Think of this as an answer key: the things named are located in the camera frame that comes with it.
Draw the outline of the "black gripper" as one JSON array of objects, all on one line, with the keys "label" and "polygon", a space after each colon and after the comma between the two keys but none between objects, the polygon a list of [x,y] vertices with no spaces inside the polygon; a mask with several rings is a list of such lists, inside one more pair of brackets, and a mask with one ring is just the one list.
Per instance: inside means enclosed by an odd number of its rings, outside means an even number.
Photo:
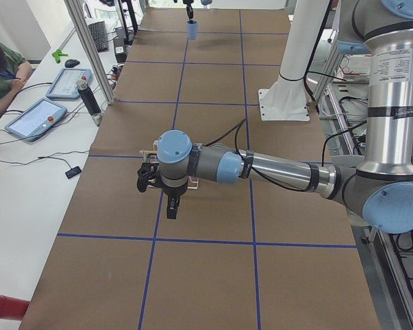
[{"label": "black gripper", "polygon": [[168,219],[177,219],[179,198],[186,193],[188,188],[188,176],[172,179],[160,174],[164,185],[163,190],[168,196],[166,215]]}]

